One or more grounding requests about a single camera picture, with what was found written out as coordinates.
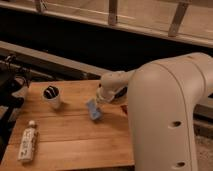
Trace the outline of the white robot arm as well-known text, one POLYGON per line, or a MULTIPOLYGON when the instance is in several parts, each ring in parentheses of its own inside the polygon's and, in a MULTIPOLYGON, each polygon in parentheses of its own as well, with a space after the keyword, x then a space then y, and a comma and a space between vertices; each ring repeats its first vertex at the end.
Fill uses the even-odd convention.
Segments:
POLYGON ((190 53, 101 76, 97 99, 127 89, 135 171, 198 171, 193 112, 213 93, 213 57, 190 53))

